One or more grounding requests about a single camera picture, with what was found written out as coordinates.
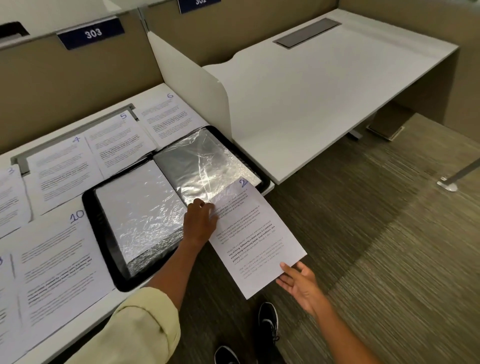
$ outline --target gray carpeted floor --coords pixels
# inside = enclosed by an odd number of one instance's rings
[[[480,145],[420,115],[392,143],[331,146],[267,196],[344,319],[386,363],[480,362],[480,170],[435,185]],[[288,363],[330,363],[314,322],[275,284],[244,300],[211,246],[199,256],[171,363],[212,363],[219,344],[254,363],[262,300],[280,316]]]

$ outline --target rolled-up sleeve cuff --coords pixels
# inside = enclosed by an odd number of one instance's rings
[[[173,302],[162,291],[144,287],[127,298],[113,313],[126,307],[138,307],[148,312],[158,323],[168,340],[168,357],[171,357],[180,340],[179,313]]]

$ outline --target desk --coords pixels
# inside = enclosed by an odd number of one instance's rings
[[[325,17],[342,25],[273,43]],[[336,9],[204,69],[227,91],[235,143],[281,183],[457,48]]]
[[[24,151],[27,151],[35,146],[43,144],[53,138],[61,136],[69,131],[79,128],[80,126],[87,124],[91,121],[94,121],[102,116],[114,112],[117,109],[125,107],[129,104],[140,104],[147,100],[158,99],[163,97],[166,92],[171,91],[171,89],[165,85],[161,84],[155,86],[147,91],[144,91],[140,94],[137,94],[131,98],[128,98],[122,102],[119,102],[115,105],[112,105],[102,111],[99,111],[95,114],[87,116],[79,121],[76,121],[64,128],[58,129],[50,134],[47,134],[41,138],[38,138],[30,143],[27,143],[23,146],[20,146],[14,150],[11,150],[0,156],[0,168],[7,167],[10,164],[10,159]],[[24,178],[25,184],[28,186],[31,183],[29,175]],[[263,193],[263,195],[269,193],[273,190],[274,184],[270,182],[270,186]],[[74,342],[76,342],[80,337],[85,333],[94,328],[102,320],[107,318],[113,313],[115,308],[120,305],[128,296],[130,296],[134,291],[131,292],[120,292],[118,290],[113,290],[96,304],[92,305],[90,308],[78,315],[74,320],[70,321],[67,325],[58,330],[55,334],[50,336],[48,339],[37,345],[26,355],[20,358],[16,364],[42,364],[47,363],[52,360],[55,356],[60,354],[63,350],[68,348]]]

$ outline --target sleeve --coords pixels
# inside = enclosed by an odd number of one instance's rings
[[[155,288],[141,288],[67,363],[165,364],[179,340],[179,315],[172,301]]]

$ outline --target person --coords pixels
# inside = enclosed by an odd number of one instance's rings
[[[195,199],[183,218],[183,239],[172,257],[150,279],[147,286],[127,298],[97,335],[75,353],[67,364],[165,364],[180,340],[179,310],[188,278],[200,250],[216,229],[213,204]],[[338,364],[378,363],[374,355],[335,314],[319,290],[315,276],[304,264],[296,269],[282,264],[277,283],[310,313],[320,326]],[[271,303],[259,311],[257,343],[261,363],[284,363],[275,346],[278,316]],[[235,353],[221,347],[216,364],[238,364]]]
[[[314,273],[302,262],[293,267],[280,263],[284,273],[277,284],[290,293],[301,308],[309,313],[320,328],[336,364],[380,364],[380,360],[365,346],[338,316],[329,300],[318,287]],[[275,346],[278,341],[278,315],[275,307],[265,302],[258,312],[255,349],[259,364],[284,364]],[[220,346],[214,355],[215,364],[240,364],[234,351]]]

